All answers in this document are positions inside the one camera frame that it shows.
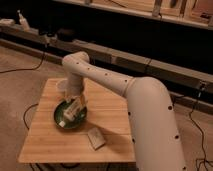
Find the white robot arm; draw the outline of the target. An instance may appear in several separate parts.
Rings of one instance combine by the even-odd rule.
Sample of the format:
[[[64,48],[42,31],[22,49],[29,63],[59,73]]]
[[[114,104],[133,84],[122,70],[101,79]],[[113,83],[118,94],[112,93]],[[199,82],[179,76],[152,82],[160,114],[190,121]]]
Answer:
[[[187,171],[172,100],[153,77],[132,77],[89,63],[83,51],[65,56],[66,97],[80,96],[88,78],[126,99],[138,171]]]

